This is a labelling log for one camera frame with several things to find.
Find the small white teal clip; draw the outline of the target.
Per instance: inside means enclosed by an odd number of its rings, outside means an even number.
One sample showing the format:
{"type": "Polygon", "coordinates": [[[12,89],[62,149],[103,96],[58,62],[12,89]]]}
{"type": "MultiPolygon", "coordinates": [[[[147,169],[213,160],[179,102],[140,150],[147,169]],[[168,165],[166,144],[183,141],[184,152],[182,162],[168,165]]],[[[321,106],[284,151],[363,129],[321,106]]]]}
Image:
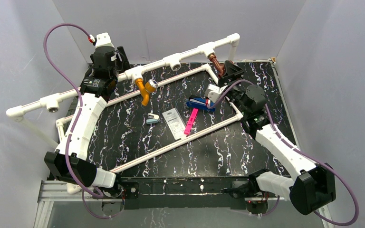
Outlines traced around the small white teal clip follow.
{"type": "Polygon", "coordinates": [[[160,120],[160,116],[157,114],[149,113],[148,118],[146,119],[146,124],[155,124],[160,120]]]}

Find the orange plastic faucet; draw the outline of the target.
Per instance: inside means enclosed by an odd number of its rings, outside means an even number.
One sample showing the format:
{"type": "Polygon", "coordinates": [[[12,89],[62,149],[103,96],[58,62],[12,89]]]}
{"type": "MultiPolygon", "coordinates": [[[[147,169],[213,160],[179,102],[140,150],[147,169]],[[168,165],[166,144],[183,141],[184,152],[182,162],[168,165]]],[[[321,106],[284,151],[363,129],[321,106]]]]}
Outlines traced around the orange plastic faucet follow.
{"type": "Polygon", "coordinates": [[[136,79],[134,83],[137,85],[140,95],[142,97],[141,104],[143,106],[147,106],[150,101],[151,94],[154,93],[158,88],[158,83],[153,79],[149,79],[144,84],[142,78],[136,79]]]}

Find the white barcode label tag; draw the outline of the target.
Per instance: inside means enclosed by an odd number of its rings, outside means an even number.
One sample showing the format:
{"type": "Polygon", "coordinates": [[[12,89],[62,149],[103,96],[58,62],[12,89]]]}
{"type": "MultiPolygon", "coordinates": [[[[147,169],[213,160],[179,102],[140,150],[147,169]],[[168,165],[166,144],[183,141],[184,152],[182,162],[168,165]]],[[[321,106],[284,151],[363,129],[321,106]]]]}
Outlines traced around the white barcode label tag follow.
{"type": "Polygon", "coordinates": [[[163,112],[162,116],[165,119],[167,126],[169,127],[175,140],[182,140],[187,137],[187,135],[184,133],[186,129],[185,122],[182,120],[176,108],[172,108],[163,112]]]}

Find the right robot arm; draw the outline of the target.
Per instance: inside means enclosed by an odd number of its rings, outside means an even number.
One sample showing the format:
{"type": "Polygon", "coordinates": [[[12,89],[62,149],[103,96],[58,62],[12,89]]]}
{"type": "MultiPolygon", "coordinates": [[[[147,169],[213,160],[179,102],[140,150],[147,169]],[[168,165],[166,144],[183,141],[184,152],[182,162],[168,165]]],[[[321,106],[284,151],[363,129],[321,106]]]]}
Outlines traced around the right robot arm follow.
{"type": "Polygon", "coordinates": [[[270,120],[264,89],[244,80],[243,74],[242,68],[227,60],[218,75],[218,85],[225,87],[226,96],[242,113],[244,131],[270,151],[290,175],[257,171],[250,175],[249,192],[255,197],[275,193],[289,200],[303,215],[333,202],[335,177],[329,165],[311,161],[297,152],[297,146],[270,120]]]}

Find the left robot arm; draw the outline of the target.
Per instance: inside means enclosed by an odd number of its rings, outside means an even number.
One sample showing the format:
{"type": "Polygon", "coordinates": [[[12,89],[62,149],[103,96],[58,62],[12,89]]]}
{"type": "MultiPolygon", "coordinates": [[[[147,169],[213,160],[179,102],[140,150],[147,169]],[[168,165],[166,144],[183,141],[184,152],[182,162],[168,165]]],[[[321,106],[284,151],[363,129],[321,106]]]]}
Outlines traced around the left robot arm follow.
{"type": "Polygon", "coordinates": [[[130,69],[123,46],[97,47],[90,56],[92,65],[81,83],[82,100],[78,102],[71,123],[54,152],[47,152],[44,162],[55,179],[85,187],[102,187],[112,198],[123,192],[116,174],[87,161],[88,147],[97,121],[114,93],[117,76],[130,69]]]}

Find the pink plastic clip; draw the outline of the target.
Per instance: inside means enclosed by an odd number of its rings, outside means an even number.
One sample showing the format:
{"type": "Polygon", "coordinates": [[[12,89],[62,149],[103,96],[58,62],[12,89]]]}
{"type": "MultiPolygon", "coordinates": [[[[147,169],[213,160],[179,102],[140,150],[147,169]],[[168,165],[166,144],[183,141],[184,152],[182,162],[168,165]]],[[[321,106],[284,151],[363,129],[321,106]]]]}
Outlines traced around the pink plastic clip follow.
{"type": "Polygon", "coordinates": [[[194,125],[194,122],[195,122],[195,119],[196,119],[196,116],[197,116],[198,111],[199,111],[199,109],[197,109],[197,108],[194,108],[192,110],[192,113],[190,115],[190,118],[188,119],[186,128],[184,130],[184,134],[185,135],[189,135],[191,133],[191,130],[192,130],[192,127],[194,125]]]}

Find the blue stapler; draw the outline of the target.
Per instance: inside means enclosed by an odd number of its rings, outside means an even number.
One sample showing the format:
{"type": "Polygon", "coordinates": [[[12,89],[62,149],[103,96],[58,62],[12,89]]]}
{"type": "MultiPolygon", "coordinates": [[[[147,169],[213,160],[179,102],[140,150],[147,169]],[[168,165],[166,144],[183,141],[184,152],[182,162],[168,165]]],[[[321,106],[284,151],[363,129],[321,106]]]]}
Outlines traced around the blue stapler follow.
{"type": "Polygon", "coordinates": [[[209,108],[208,106],[212,106],[214,103],[208,98],[201,98],[197,96],[190,96],[186,105],[190,108],[196,108],[199,110],[204,110],[208,112],[214,112],[215,108],[209,108]]]}

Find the white PVC pipe frame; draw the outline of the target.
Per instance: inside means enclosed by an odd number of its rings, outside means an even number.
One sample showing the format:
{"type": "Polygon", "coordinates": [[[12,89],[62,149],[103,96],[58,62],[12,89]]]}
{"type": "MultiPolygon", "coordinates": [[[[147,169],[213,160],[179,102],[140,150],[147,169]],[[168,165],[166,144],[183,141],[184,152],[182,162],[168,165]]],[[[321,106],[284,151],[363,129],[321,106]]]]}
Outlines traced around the white PVC pipe frame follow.
{"type": "MultiPolygon", "coordinates": [[[[202,45],[199,45],[196,48],[184,51],[182,53],[175,53],[169,56],[164,57],[161,60],[143,65],[143,66],[136,66],[136,67],[131,67],[129,70],[126,70],[123,73],[120,73],[117,77],[117,84],[114,90],[114,93],[111,94],[109,101],[105,107],[105,109],[108,106],[114,105],[117,102],[121,102],[124,101],[126,99],[132,98],[134,96],[141,96],[139,89],[137,87],[137,85],[134,83],[134,81],[138,78],[142,78],[144,84],[147,81],[144,81],[143,78],[143,74],[154,70],[154,69],[158,69],[161,67],[170,67],[173,71],[177,71],[181,68],[181,60],[189,58],[189,57],[193,57],[196,55],[205,55],[205,57],[207,58],[209,54],[211,53],[215,53],[215,49],[224,45],[230,45],[230,50],[229,50],[229,57],[228,60],[233,61],[233,58],[235,56],[236,53],[236,49],[237,46],[239,44],[239,40],[240,40],[240,36],[237,33],[231,34],[223,39],[217,40],[217,41],[211,41],[202,45]]],[[[179,74],[177,76],[174,76],[172,78],[169,78],[167,80],[164,80],[160,83],[158,83],[158,87],[167,85],[171,82],[174,82],[176,80],[180,80],[186,76],[190,76],[193,74],[196,74],[198,72],[201,71],[207,71],[209,73],[209,75],[211,76],[211,78],[214,80],[214,82],[219,82],[219,78],[214,74],[214,72],[212,71],[210,65],[205,64],[202,65],[201,67],[198,67],[196,69],[187,71],[183,74],[179,74]]],[[[59,105],[61,102],[63,102],[64,100],[73,98],[73,97],[77,97],[78,98],[78,102],[82,100],[81,98],[81,93],[80,93],[80,88],[81,86],[73,86],[72,90],[63,92],[63,93],[56,93],[53,95],[49,95],[49,96],[45,96],[43,98],[40,98],[38,101],[35,101],[33,103],[30,104],[26,104],[26,105],[19,105],[13,108],[9,108],[6,111],[6,115],[7,117],[13,119],[16,122],[22,123],[24,124],[27,128],[29,128],[33,133],[35,133],[38,137],[40,137],[41,139],[43,139],[45,142],[47,142],[51,147],[53,147],[54,151],[55,149],[58,147],[59,143],[62,141],[62,139],[64,138],[64,135],[66,133],[67,130],[64,130],[63,128],[63,124],[61,122],[57,123],[57,130],[58,130],[58,134],[59,134],[59,141],[56,142],[53,139],[51,139],[50,137],[48,137],[47,135],[45,135],[40,129],[38,129],[35,125],[33,125],[31,122],[29,122],[26,118],[25,118],[25,114],[40,109],[40,108],[46,108],[48,112],[54,113],[56,111],[59,110],[59,105]]],[[[71,122],[72,117],[68,117],[67,120],[71,122]]],[[[218,130],[220,128],[223,128],[231,123],[234,123],[236,121],[239,121],[243,118],[243,115],[240,111],[236,111],[236,114],[228,119],[225,120],[221,123],[218,123],[216,125],[213,125],[205,130],[202,130],[198,133],[195,133],[193,135],[187,136],[185,139],[179,140],[177,142],[174,142],[168,146],[165,146],[159,150],[156,150],[154,152],[151,152],[147,155],[144,155],[140,158],[137,158],[131,162],[128,162],[124,165],[121,165],[117,168],[114,168],[112,170],[110,170],[109,172],[112,172],[114,174],[117,174],[119,172],[122,172],[126,169],[129,169],[135,165],[138,165],[142,162],[145,162],[153,157],[156,157],[160,154],[163,154],[165,152],[168,152],[170,150],[175,149],[176,147],[179,147],[181,145],[184,145],[192,140],[195,140],[199,137],[202,137],[204,135],[207,135],[208,133],[211,133],[215,130],[218,130]]],[[[102,187],[96,187],[96,186],[91,186],[91,187],[85,187],[83,186],[81,183],[80,184],[75,184],[77,186],[79,186],[82,190],[88,192],[90,195],[97,197],[97,198],[102,198],[103,197],[103,193],[101,191],[102,187]]]]}

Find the brown plastic faucet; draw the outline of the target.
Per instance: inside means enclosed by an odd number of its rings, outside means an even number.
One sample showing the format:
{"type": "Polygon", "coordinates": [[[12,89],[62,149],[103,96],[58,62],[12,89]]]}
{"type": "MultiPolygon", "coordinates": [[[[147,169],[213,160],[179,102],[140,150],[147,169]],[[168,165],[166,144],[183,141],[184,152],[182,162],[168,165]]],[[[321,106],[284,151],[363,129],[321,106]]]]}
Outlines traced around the brown plastic faucet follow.
{"type": "Polygon", "coordinates": [[[217,60],[217,57],[214,53],[209,54],[207,58],[213,63],[213,66],[217,70],[218,78],[223,78],[226,75],[226,72],[227,72],[225,64],[228,63],[228,62],[232,63],[232,61],[231,60],[226,60],[224,63],[220,63],[217,60]]]}

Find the black front base bar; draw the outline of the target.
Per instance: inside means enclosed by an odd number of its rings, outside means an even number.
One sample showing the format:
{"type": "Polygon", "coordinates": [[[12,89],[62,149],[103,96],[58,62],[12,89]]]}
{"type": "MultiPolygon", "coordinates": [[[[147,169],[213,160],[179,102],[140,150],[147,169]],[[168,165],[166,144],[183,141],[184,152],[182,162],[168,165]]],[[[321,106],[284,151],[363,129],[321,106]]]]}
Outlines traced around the black front base bar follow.
{"type": "Polygon", "coordinates": [[[248,177],[124,177],[116,184],[125,191],[126,209],[230,208],[245,209],[256,196],[248,177]]]}

